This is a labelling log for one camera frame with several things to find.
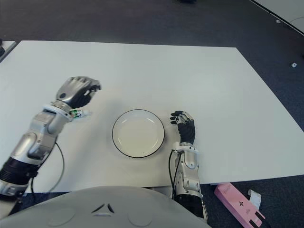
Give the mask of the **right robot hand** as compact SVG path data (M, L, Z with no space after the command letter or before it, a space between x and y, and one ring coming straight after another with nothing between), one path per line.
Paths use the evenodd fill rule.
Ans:
M194 144L195 141L195 123L192 116L185 111L175 111L171 113L171 124L177 125L180 134L180 143Z

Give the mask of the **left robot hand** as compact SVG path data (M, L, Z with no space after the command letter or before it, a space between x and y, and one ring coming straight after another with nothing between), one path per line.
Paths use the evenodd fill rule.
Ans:
M96 79L70 77L58 90L56 101L61 101L73 109L81 108L86 106L99 90L101 84Z

